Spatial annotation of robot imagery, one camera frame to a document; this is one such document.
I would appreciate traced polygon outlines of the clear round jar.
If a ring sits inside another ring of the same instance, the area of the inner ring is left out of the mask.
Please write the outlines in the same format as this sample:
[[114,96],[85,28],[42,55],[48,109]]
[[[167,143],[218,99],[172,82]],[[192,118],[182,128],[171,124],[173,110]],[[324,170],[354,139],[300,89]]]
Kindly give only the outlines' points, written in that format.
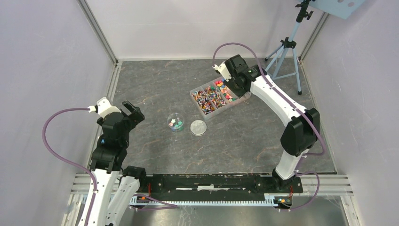
[[173,132],[184,129],[184,118],[180,113],[172,113],[167,118],[167,124]]

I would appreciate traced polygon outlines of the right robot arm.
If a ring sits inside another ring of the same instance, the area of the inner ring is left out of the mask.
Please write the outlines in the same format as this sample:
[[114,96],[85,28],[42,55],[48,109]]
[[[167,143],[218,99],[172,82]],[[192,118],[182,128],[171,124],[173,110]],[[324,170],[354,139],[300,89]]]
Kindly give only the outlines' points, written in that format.
[[220,65],[215,65],[224,78],[224,85],[241,97],[250,92],[261,99],[279,117],[285,129],[280,138],[283,153],[272,171],[272,187],[277,192],[286,191],[294,181],[300,159],[319,139],[319,112],[297,104],[279,88],[259,65],[248,66],[235,55]]

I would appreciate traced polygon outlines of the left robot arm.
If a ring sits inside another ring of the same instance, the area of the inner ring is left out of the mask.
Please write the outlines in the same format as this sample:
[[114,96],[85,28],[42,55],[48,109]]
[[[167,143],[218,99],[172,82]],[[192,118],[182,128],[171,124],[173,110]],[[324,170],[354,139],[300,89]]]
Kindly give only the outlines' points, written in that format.
[[92,192],[88,194],[80,226],[117,226],[135,192],[148,186],[144,168],[122,163],[129,147],[129,134],[145,119],[139,107],[124,101],[129,113],[114,106],[106,97],[91,107],[100,116],[97,123],[102,128],[96,148],[91,156],[89,173]]

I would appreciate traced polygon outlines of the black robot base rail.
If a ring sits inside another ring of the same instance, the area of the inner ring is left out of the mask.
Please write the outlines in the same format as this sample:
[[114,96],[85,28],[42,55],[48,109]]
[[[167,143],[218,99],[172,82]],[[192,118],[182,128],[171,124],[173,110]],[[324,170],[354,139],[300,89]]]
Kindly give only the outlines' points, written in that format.
[[171,201],[263,201],[265,194],[301,194],[299,177],[281,184],[271,174],[152,174],[141,181],[140,194]]

